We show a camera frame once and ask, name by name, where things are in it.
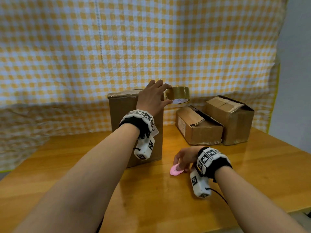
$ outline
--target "table surface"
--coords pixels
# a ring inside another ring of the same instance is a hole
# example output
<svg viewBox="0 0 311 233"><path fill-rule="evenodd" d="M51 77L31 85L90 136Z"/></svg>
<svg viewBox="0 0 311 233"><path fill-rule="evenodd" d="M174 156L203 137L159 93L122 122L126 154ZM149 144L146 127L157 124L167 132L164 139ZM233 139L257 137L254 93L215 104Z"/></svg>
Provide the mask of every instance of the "table surface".
<svg viewBox="0 0 311 233"><path fill-rule="evenodd" d="M1 232L11 232L44 193L110 132L52 137L0 182ZM194 196L189 174L170 176L174 155L189 146L165 126L163 158L126 169L107 208L102 232L206 232L236 226L215 193ZM249 141L213 146L242 177L286 212L311 207L311 155L252 128ZM218 185L210 183L220 191Z"/></svg>

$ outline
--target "packing tape roll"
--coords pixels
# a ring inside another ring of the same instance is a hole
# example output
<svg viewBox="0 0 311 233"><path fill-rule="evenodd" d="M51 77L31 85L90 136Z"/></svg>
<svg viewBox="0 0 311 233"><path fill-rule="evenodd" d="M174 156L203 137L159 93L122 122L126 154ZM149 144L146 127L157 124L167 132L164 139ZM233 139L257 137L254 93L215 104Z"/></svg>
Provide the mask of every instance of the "packing tape roll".
<svg viewBox="0 0 311 233"><path fill-rule="evenodd" d="M188 87L173 87L165 91L165 97L172 100L172 104L183 104L190 101L190 90Z"/></svg>

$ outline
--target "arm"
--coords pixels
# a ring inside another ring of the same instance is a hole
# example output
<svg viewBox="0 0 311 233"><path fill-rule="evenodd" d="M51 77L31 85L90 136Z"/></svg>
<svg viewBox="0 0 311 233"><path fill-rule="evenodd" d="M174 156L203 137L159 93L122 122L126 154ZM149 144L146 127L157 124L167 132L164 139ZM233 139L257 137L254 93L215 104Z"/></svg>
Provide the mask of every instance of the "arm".
<svg viewBox="0 0 311 233"><path fill-rule="evenodd" d="M156 115L170 100L161 101L170 88L152 80L139 93L137 108ZM14 230L18 232L91 232L103 218L110 198L126 168L139 129L123 124L101 141L41 199Z"/></svg>
<svg viewBox="0 0 311 233"><path fill-rule="evenodd" d="M215 172L215 178L235 219L245 233L306 233L293 218L232 168L221 167Z"/></svg>

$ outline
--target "brown cardboard box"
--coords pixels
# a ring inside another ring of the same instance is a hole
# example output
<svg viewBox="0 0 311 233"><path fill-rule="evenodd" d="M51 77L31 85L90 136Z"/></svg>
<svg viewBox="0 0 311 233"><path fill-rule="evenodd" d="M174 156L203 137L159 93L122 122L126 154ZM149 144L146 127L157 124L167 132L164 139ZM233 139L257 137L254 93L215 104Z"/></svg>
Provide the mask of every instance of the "brown cardboard box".
<svg viewBox="0 0 311 233"><path fill-rule="evenodd" d="M222 135L224 145L234 145L248 140L254 117L254 110L251 107L219 95L207 101L203 111L224 126Z"/></svg>
<svg viewBox="0 0 311 233"><path fill-rule="evenodd" d="M190 145L221 143L223 126L193 106L185 106L176 112L176 126Z"/></svg>
<svg viewBox="0 0 311 233"><path fill-rule="evenodd" d="M131 90L108 94L112 131L115 131L119 127L120 121L128 112L136 109L139 91L140 90ZM139 160L134 155L133 151L127 167L133 167L139 164L160 160L162 158L163 110L154 117L154 121L156 128L159 130L159 134L154 137L155 145L150 158L147 160Z"/></svg>

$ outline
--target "pink object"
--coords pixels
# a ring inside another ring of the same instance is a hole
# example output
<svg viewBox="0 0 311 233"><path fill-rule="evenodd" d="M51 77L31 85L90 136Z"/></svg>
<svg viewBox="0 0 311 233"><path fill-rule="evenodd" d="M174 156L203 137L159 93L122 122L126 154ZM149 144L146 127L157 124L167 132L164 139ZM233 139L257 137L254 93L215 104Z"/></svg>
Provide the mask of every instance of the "pink object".
<svg viewBox="0 0 311 233"><path fill-rule="evenodd" d="M176 167L178 166L178 164L174 165L171 170L169 171L170 175L173 175L173 176L177 176L179 174L181 174L183 172L183 170L180 170L180 171L177 171L176 170Z"/></svg>

